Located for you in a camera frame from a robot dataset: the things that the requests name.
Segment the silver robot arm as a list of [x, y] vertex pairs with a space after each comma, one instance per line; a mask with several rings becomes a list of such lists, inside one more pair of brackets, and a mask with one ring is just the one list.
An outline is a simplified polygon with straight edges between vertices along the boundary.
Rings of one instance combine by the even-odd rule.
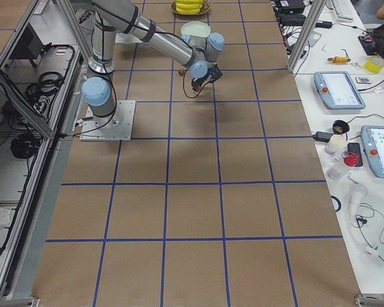
[[134, 36], [140, 43], [170, 57], [192, 76], [193, 91], [200, 93], [207, 83], [223, 76], [217, 64], [225, 39], [203, 22], [188, 22], [182, 35], [167, 32], [146, 18], [130, 1], [92, 1], [95, 10], [92, 55], [89, 69], [97, 76], [108, 76], [115, 66], [113, 54], [116, 33]]

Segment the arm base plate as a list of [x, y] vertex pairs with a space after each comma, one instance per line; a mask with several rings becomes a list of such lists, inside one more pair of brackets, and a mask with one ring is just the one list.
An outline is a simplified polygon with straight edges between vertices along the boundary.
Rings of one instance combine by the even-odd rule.
[[119, 100], [112, 119], [93, 116], [87, 107], [86, 116], [91, 120], [83, 123], [83, 133], [79, 135], [81, 141], [130, 141], [132, 125], [136, 109], [135, 100]]
[[142, 41], [134, 35], [117, 32], [115, 36], [115, 43], [124, 45], [142, 43]]

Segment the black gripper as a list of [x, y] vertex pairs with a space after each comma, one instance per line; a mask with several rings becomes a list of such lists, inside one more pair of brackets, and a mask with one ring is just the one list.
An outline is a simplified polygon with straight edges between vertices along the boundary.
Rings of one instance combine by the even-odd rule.
[[208, 69], [206, 75], [200, 78], [193, 78], [191, 81], [191, 86], [193, 91], [196, 89], [201, 89], [206, 83], [214, 83], [223, 76], [222, 71], [219, 69], [217, 64], [214, 64], [211, 68]]

